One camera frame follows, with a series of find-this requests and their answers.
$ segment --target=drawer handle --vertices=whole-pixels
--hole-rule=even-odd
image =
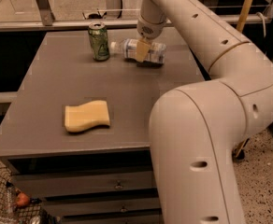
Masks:
[[[123,206],[123,207],[121,208],[121,210],[120,210],[121,213],[126,213],[127,211],[128,211],[128,210],[126,209],[125,206]]]
[[[115,186],[115,190],[123,190],[124,186],[121,184],[120,181],[118,181],[117,185]]]

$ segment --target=bottle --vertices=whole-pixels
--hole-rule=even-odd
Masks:
[[[112,53],[122,53],[125,59],[136,59],[137,39],[125,39],[122,42],[111,42],[110,51]],[[152,42],[151,48],[144,60],[144,64],[158,64],[165,62],[166,45],[163,43]]]
[[[18,217],[16,214],[16,191],[13,184],[9,182],[6,183],[0,224],[18,224]]]

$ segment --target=green can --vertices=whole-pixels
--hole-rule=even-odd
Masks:
[[[93,58],[104,61],[109,58],[108,30],[103,22],[93,22],[88,29]]]

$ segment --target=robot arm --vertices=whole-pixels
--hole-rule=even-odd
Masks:
[[[137,29],[154,39],[165,17],[212,78],[166,93],[151,112],[165,223],[243,224],[232,150],[273,121],[273,64],[197,0],[144,0]]]

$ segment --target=cable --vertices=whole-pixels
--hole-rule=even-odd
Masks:
[[[262,20],[262,25],[264,28],[264,37],[266,37],[266,21],[265,21],[265,16],[261,12],[257,12],[256,15]]]

